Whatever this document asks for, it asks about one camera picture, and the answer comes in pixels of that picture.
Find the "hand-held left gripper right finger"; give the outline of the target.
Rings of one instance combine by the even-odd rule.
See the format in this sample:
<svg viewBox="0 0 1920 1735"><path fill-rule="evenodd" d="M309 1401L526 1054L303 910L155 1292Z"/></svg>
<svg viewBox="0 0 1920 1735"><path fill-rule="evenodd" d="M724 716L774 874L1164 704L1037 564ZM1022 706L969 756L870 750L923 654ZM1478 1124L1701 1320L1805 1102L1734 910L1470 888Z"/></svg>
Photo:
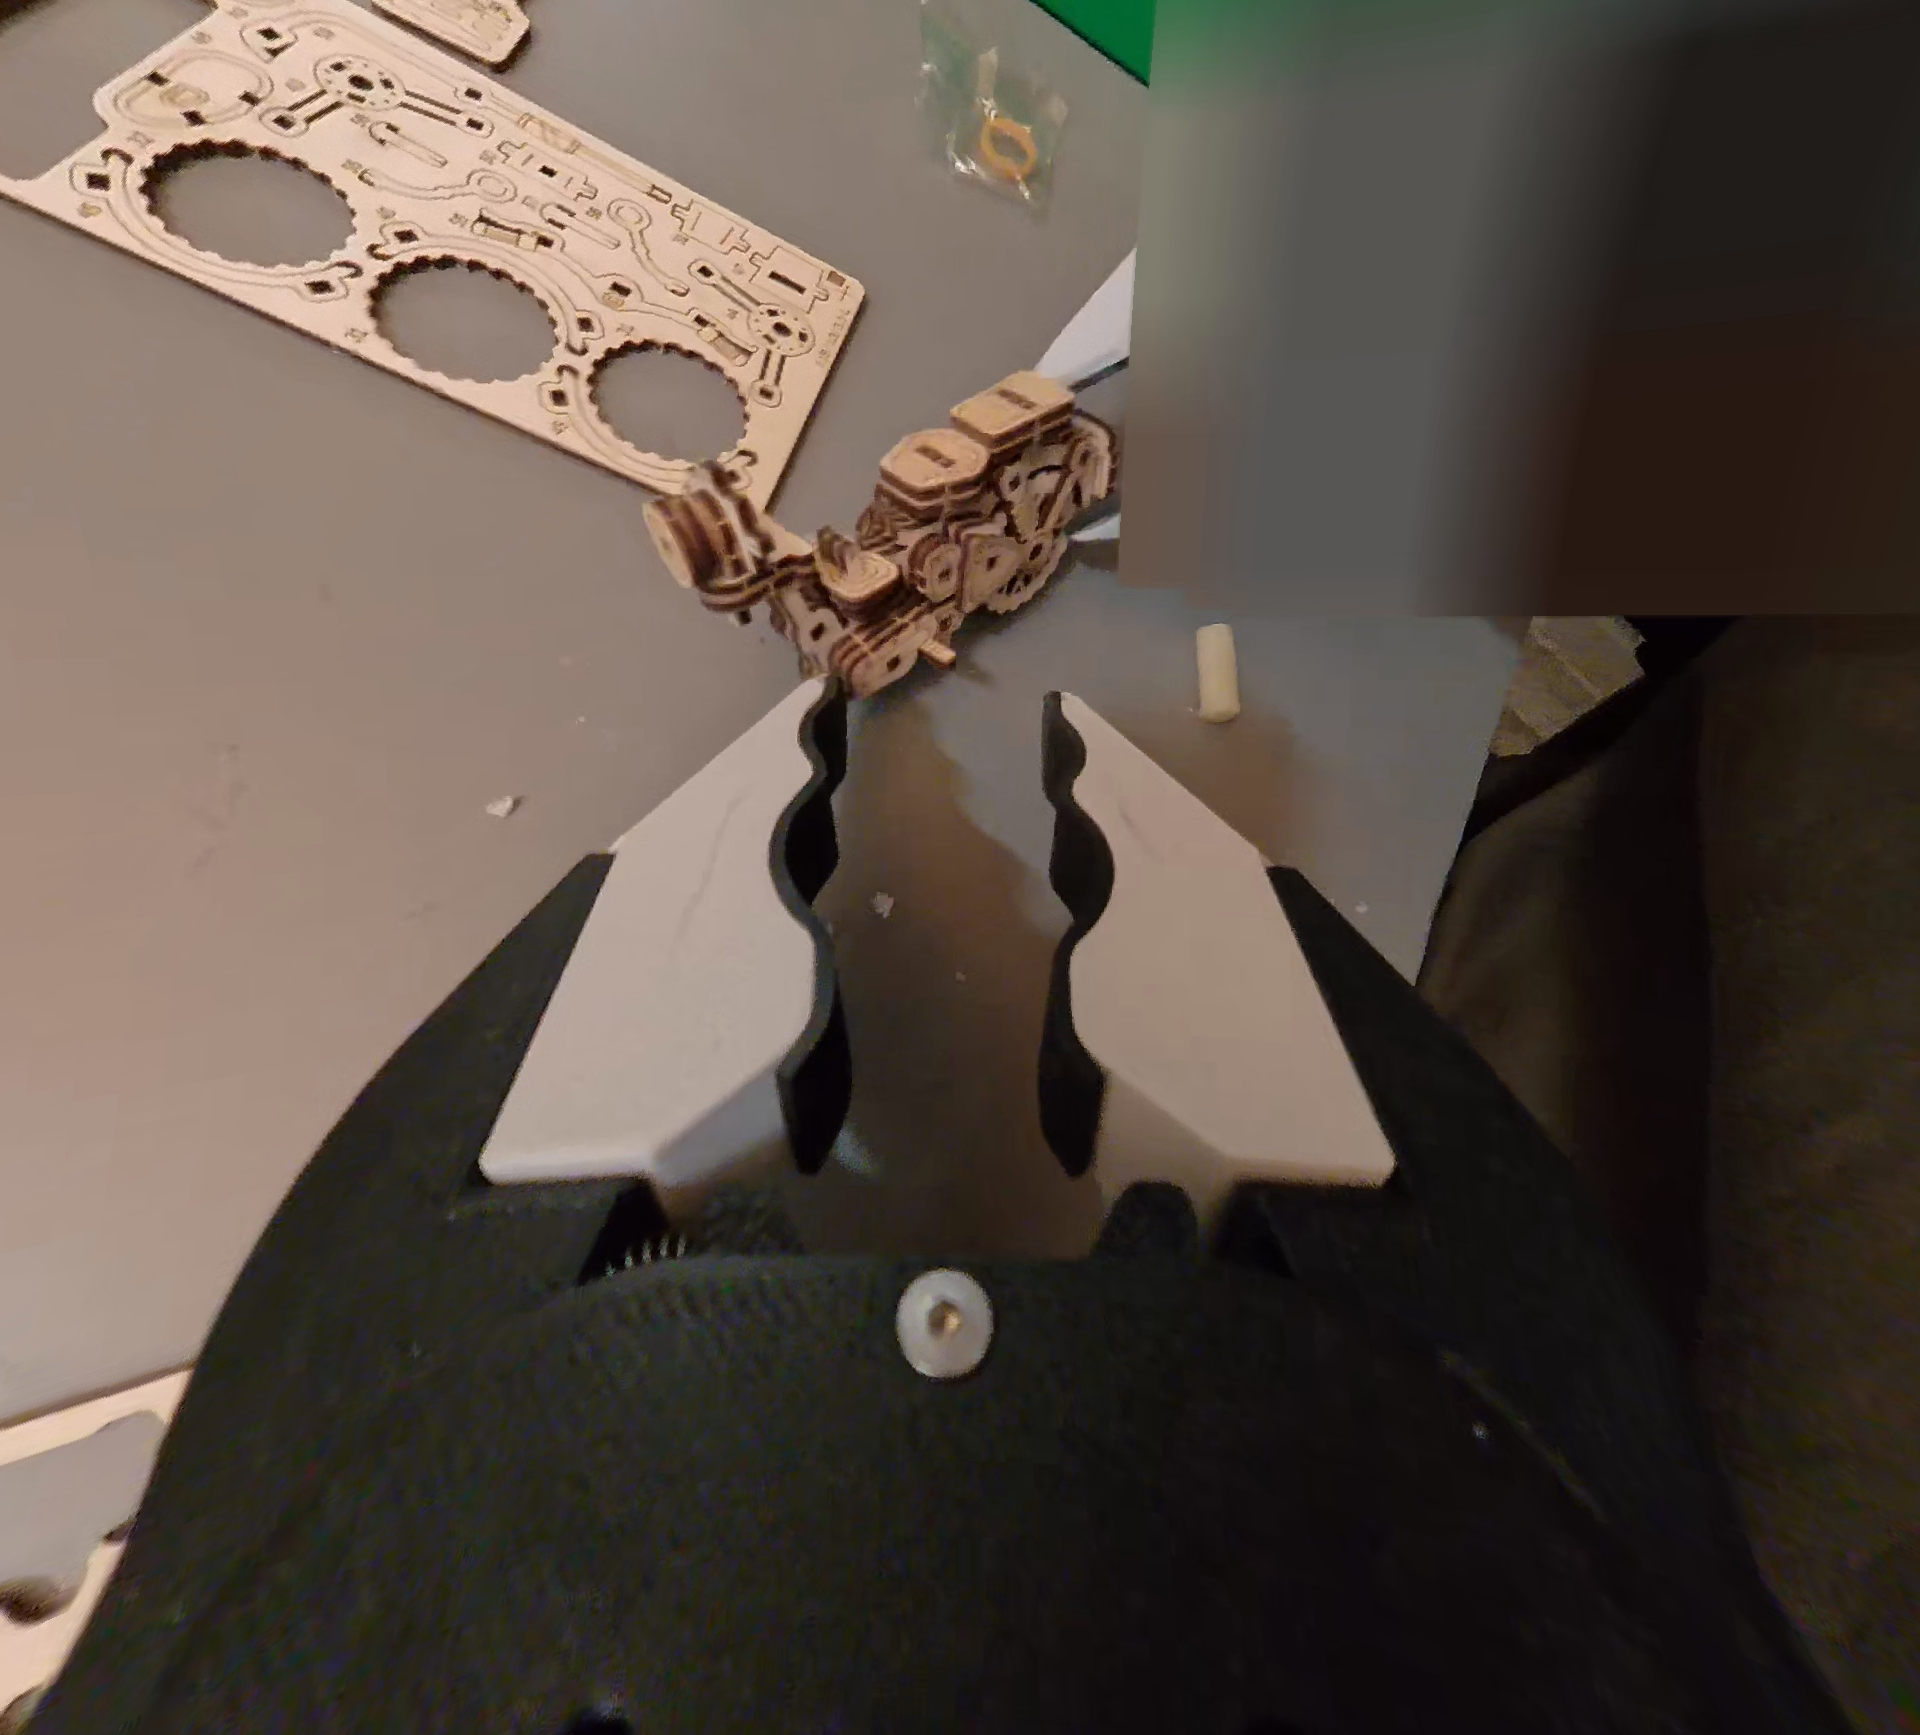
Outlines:
<svg viewBox="0 0 1920 1735"><path fill-rule="evenodd" d="M1395 1156L1259 850L1068 692L1042 706L1068 910L1042 1136L1097 1188L1380 1188Z"/></svg>

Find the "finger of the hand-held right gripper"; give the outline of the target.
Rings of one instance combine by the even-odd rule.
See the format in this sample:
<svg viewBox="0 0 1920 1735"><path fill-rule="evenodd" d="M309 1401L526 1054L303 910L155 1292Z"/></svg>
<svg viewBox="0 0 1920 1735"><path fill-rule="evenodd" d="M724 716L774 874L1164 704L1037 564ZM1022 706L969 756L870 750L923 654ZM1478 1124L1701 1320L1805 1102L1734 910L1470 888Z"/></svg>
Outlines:
<svg viewBox="0 0 1920 1735"><path fill-rule="evenodd" d="M1068 320L1033 372L1059 386L1092 386L1132 358L1138 252L1127 252Z"/></svg>

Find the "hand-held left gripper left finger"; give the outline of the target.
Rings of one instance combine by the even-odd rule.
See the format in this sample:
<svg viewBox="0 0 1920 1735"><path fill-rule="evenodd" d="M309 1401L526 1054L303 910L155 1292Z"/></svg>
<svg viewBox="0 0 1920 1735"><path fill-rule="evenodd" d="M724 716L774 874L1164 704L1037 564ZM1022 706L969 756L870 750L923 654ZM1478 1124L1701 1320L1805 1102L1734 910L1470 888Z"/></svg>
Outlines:
<svg viewBox="0 0 1920 1735"><path fill-rule="evenodd" d="M603 864L480 1152L492 1186L817 1172L852 1100L831 940L847 700L800 686Z"/></svg>

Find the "wooden engine model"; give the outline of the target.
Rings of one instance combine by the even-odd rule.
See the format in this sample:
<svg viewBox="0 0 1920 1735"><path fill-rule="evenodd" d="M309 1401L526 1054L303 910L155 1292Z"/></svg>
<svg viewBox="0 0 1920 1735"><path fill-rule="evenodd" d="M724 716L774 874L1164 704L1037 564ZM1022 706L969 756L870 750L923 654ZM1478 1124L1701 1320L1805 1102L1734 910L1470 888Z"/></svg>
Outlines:
<svg viewBox="0 0 1920 1735"><path fill-rule="evenodd" d="M1076 392L1015 372L895 442L849 534L800 538L718 460L641 518L672 580L737 624L756 612L804 678L870 698L921 664L950 670L973 616L1037 598L1071 536L1116 506L1122 436Z"/></svg>

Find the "wooden sheet with round holes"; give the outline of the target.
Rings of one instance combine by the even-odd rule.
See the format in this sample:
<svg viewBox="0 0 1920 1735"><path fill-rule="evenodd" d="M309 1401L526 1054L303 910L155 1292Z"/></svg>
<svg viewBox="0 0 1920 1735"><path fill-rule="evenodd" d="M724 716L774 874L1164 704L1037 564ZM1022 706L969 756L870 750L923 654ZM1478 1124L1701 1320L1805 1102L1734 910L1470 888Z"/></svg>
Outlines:
<svg viewBox="0 0 1920 1735"><path fill-rule="evenodd" d="M735 396L734 490L772 504L864 302L853 278L348 0L195 4L93 92L93 138L4 174L6 200L660 496L689 466L617 434L599 384L619 356L683 356ZM243 156L323 182L344 244L255 264L162 222L166 166ZM457 264L539 306L533 372L449 376L382 332L392 284Z"/></svg>

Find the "wooden sheet with gear cutouts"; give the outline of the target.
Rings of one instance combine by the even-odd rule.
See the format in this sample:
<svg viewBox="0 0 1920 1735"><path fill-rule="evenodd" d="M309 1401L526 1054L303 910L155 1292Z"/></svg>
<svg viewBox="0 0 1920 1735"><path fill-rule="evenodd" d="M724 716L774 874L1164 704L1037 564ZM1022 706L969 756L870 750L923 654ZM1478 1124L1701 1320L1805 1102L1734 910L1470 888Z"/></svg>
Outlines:
<svg viewBox="0 0 1920 1735"><path fill-rule="evenodd" d="M73 1613L111 1569L187 1381L180 1368L4 1427L4 1629Z"/></svg>

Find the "grey desk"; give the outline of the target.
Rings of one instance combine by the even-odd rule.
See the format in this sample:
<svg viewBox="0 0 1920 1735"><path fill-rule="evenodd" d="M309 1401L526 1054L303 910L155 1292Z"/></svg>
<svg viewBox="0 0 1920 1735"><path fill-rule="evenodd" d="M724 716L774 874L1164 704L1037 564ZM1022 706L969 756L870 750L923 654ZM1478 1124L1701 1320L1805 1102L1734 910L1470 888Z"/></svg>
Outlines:
<svg viewBox="0 0 1920 1735"><path fill-rule="evenodd" d="M952 176L920 0L531 0L511 84L868 292L779 492L844 528L904 432L1033 364L1134 236L1144 94L1025 0L947 0L1068 98L1046 212ZM641 496L4 206L4 1413L177 1368L328 1128L578 856L789 688L670 584ZM1232 616L1111 552L852 718L852 1160L812 1246L1071 1252L1035 1052L1065 690L1411 972L1515 648Z"/></svg>

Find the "clear plastic bag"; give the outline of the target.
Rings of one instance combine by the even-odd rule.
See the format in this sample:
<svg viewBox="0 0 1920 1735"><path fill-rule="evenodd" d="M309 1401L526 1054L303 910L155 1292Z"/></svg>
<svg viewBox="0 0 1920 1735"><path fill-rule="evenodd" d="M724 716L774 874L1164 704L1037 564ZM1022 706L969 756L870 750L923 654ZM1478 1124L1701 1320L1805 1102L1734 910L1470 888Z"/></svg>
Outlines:
<svg viewBox="0 0 1920 1735"><path fill-rule="evenodd" d="M958 180L1025 212L1046 212L1069 120L1068 98L1022 52L986 40L947 0L920 0L918 28L918 112L927 152ZM977 168L973 142L988 114L1033 130L1039 164L1028 184L1013 188Z"/></svg>

